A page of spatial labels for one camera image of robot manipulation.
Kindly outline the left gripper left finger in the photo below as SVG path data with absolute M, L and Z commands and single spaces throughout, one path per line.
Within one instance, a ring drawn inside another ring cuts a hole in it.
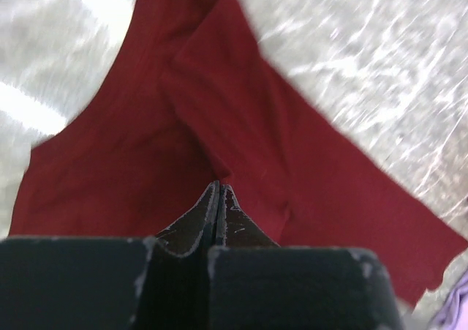
M 171 256 L 185 258 L 199 247 L 210 247 L 219 205 L 219 182 L 211 182 L 186 213 L 156 235 L 162 249 Z

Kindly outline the dark red t-shirt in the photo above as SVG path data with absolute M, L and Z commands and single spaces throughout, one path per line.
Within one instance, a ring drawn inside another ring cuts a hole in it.
M 374 251 L 410 304 L 467 248 L 260 55 L 237 0 L 137 0 L 97 95 L 31 152 L 10 234 L 153 235 L 216 180 L 280 245 Z

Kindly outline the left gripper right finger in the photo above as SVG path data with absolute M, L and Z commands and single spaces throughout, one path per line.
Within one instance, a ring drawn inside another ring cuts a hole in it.
M 230 185 L 220 187 L 215 245 L 232 248 L 279 247 L 241 209 Z

